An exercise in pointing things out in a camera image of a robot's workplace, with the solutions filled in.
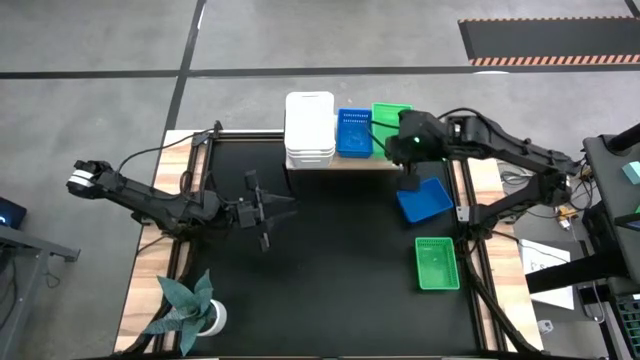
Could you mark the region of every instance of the blue basket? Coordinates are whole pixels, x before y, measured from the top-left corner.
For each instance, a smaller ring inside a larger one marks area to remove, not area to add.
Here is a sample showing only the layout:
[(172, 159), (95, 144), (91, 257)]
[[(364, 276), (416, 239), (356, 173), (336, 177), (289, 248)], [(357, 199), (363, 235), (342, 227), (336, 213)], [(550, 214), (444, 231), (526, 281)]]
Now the blue basket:
[(373, 153), (371, 142), (371, 110), (338, 110), (336, 150), (342, 157), (368, 158)]
[(405, 217), (412, 224), (453, 207), (449, 194), (438, 178), (423, 180), (418, 191), (400, 190), (396, 196)]

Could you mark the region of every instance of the paper sheet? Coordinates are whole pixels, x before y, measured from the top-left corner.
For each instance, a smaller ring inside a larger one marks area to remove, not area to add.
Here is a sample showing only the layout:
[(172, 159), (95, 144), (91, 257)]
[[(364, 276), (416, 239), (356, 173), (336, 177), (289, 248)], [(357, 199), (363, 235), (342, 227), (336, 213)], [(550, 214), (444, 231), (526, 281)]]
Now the paper sheet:
[[(522, 258), (522, 266), (525, 274), (571, 261), (571, 253), (565, 250), (556, 249), (529, 240), (521, 240), (520, 245), (520, 257)], [(534, 249), (553, 256), (542, 254)], [(573, 310), (573, 289), (571, 286), (531, 294), (531, 299)]]

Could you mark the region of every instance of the concrete floor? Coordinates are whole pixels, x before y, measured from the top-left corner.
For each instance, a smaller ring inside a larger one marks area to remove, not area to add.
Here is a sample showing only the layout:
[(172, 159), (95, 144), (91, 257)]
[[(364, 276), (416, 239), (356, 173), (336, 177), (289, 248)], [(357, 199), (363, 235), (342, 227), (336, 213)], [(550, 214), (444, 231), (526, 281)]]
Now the concrete floor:
[[(194, 7), (195, 0), (0, 0), (0, 72), (178, 69)], [(467, 65), (458, 19), (597, 15), (630, 13), (623, 0), (210, 0), (191, 68)], [(585, 136), (637, 122), (639, 81), (635, 72), (190, 79), (177, 128), (217, 119), (231, 129), (281, 128), (288, 92), (328, 90), (336, 107), (473, 107), (516, 136), (577, 158)], [(140, 227), (114, 204), (67, 194), (64, 183), (76, 159), (117, 164), (158, 145), (174, 85), (0, 80), (0, 195), (29, 209), (25, 231), (82, 248), (76, 264), (51, 261), (62, 285), (43, 287), (23, 358), (111, 352)], [(149, 181), (156, 159), (142, 156), (124, 173)], [(570, 240), (552, 220), (527, 216), (516, 230), (531, 240)], [(594, 326), (558, 323), (545, 347), (602, 356)]]

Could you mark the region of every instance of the green basket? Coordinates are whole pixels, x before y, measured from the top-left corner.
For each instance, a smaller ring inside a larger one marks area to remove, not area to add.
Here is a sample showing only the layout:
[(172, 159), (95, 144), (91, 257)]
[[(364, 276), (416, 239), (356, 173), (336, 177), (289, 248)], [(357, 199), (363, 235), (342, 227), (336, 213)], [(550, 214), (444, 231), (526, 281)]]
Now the green basket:
[[(398, 113), (402, 110), (412, 110), (412, 105), (402, 104), (386, 104), (386, 103), (373, 103), (371, 106), (371, 117), (373, 121), (377, 121), (387, 125), (398, 126), (400, 124), (400, 117)], [(388, 127), (373, 124), (372, 133), (376, 139), (380, 140), (384, 144), (384, 141), (393, 135), (398, 134), (398, 129), (390, 129)], [(375, 141), (373, 142), (373, 156), (384, 157), (384, 149), (380, 147)]]
[(451, 238), (416, 238), (416, 261), (420, 289), (460, 289)]

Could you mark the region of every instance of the blue plastic tray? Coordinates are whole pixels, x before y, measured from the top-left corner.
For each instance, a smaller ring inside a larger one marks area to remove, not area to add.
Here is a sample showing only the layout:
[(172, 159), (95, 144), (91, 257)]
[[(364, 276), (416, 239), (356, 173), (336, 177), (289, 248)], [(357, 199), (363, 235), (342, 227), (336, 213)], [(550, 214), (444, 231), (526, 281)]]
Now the blue plastic tray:
[(418, 191), (400, 190), (396, 196), (410, 223), (416, 223), (453, 207), (449, 194), (438, 178), (423, 180)]
[(342, 157), (368, 158), (373, 153), (371, 110), (339, 109), (336, 150)]

